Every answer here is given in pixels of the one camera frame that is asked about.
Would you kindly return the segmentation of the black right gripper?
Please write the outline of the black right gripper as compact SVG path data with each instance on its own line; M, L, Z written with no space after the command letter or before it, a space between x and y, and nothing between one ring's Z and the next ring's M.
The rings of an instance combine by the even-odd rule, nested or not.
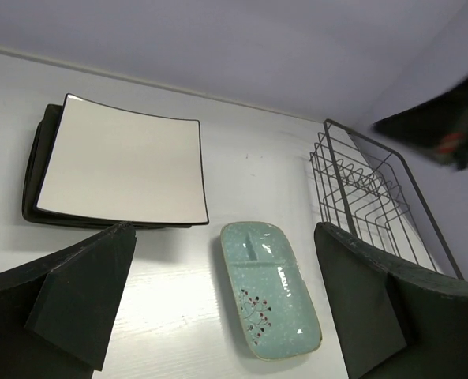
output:
M468 168L468 74L435 98L383 118L372 130L405 146L432 151L437 164Z

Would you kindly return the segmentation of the light blue patterned plate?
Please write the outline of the light blue patterned plate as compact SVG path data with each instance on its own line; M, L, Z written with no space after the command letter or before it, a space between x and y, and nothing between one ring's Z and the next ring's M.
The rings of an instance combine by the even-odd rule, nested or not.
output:
M243 333L259 359L307 355L322 342L320 322L283 231L270 223L228 223L220 232Z

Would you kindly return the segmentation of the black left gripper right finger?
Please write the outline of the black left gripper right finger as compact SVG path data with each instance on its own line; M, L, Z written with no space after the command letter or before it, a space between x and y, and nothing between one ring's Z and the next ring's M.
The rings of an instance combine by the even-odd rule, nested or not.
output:
M316 255L350 378L468 378L468 282L331 223Z

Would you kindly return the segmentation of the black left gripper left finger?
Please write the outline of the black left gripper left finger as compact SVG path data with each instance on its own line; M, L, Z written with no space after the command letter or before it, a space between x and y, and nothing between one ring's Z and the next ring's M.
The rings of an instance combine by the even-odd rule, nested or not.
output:
M0 378L90 378L103 368L137 243L118 223L0 272Z

